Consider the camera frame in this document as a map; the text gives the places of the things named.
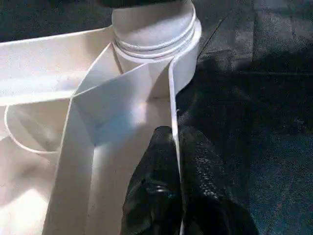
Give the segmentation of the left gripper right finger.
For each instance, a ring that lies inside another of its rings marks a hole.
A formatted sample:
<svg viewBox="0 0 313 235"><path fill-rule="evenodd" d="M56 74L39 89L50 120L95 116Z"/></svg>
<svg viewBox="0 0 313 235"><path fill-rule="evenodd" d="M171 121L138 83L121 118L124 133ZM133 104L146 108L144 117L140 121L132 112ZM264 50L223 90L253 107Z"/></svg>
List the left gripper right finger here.
<svg viewBox="0 0 313 235"><path fill-rule="evenodd" d="M212 142L200 131L179 131L181 186L185 235L257 235L246 208L236 202L223 162Z"/></svg>

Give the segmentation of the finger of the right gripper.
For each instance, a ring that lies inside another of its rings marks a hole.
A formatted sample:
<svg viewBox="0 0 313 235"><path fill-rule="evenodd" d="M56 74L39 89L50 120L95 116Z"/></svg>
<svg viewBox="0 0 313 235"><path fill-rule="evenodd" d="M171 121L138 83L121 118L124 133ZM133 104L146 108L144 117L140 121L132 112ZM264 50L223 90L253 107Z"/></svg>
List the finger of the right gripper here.
<svg viewBox="0 0 313 235"><path fill-rule="evenodd" d="M184 2L183 0L99 0L99 4L107 8L130 8L137 6Z"/></svg>

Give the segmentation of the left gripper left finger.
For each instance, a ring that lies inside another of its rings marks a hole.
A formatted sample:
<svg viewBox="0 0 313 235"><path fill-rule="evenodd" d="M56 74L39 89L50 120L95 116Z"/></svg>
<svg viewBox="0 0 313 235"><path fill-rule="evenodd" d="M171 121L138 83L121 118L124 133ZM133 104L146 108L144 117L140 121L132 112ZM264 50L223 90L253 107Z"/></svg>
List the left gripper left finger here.
<svg viewBox="0 0 313 235"><path fill-rule="evenodd" d="M123 235L178 235L182 198L176 146L169 126L154 130L126 193Z"/></svg>

